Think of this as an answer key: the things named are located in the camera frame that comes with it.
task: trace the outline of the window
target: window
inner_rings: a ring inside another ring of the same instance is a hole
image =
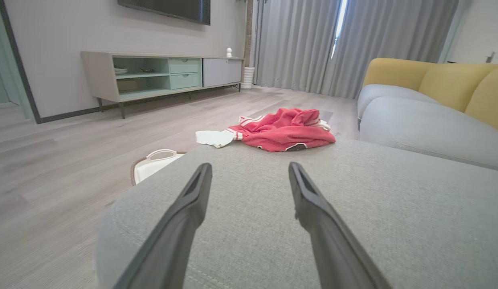
[[[341,0],[340,12],[337,18],[337,29],[335,30],[335,43],[333,44],[333,50],[331,51],[331,59],[333,59],[333,55],[335,54],[335,48],[337,47],[337,40],[339,39],[340,33],[342,31],[342,24],[344,24],[347,1],[348,0]]]

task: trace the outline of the gray curtain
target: gray curtain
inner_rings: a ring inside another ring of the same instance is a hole
[[[256,84],[320,93],[339,0],[259,0]]]
[[[322,94],[357,98],[376,57],[438,62],[458,0],[348,0]]]

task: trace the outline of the baseboard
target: baseboard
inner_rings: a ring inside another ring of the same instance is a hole
[[[109,110],[110,108],[116,108],[116,107],[117,107],[116,104],[109,104],[107,106],[103,106],[103,109],[104,110]],[[69,118],[69,117],[75,117],[75,116],[84,115],[84,114],[96,113],[96,112],[99,112],[99,111],[100,111],[99,108],[87,108],[86,110],[77,110],[76,112],[69,112],[69,113],[64,113],[64,114],[51,115],[51,116],[40,118],[40,123],[45,123],[45,122],[60,120],[60,119]]]
[[[203,90],[197,90],[195,93],[201,93],[201,92],[212,91],[212,90],[223,90],[225,88],[230,88],[230,87],[232,87],[232,85],[221,86],[219,88],[205,88]],[[172,95],[162,95],[162,96],[155,96],[155,97],[144,98],[144,99],[137,99],[137,100],[124,102],[124,106],[131,106],[133,104],[142,104],[144,102],[161,100],[165,97],[179,97],[181,95],[188,95],[188,94],[189,93],[176,93],[176,94],[172,94]],[[108,104],[106,106],[102,106],[102,108],[103,108],[103,110],[109,110],[112,108],[118,108],[118,105],[117,104]],[[40,122],[37,122],[37,123],[45,123],[45,122],[60,120],[60,119],[64,119],[64,118],[80,116],[80,115],[84,115],[84,114],[96,113],[99,111],[100,111],[99,107],[98,108],[87,108],[86,110],[77,110],[75,112],[69,112],[69,113],[64,113],[64,114],[57,114],[57,115],[42,117],[42,118],[40,118]]]

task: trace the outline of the red garment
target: red garment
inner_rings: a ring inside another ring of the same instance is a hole
[[[226,130],[234,133],[236,140],[269,152],[315,148],[335,142],[329,128],[325,128],[328,126],[320,125],[318,110],[280,108],[276,114],[257,119],[240,117],[239,123]]]

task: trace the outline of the gray upholstery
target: gray upholstery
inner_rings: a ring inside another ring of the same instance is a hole
[[[438,104],[375,99],[361,120],[360,140],[498,170],[498,130]]]
[[[419,93],[409,88],[402,88],[401,86],[386,85],[386,84],[369,84],[364,86],[359,92],[358,97],[358,119],[363,117],[367,106],[370,102],[379,97],[398,97],[407,98],[418,101],[431,102],[438,104],[438,101]]]
[[[111,287],[200,163],[213,167],[185,288],[319,288],[294,219],[290,161],[301,163],[395,288],[498,288],[498,171],[372,143],[269,153],[201,146],[114,203],[97,243]]]

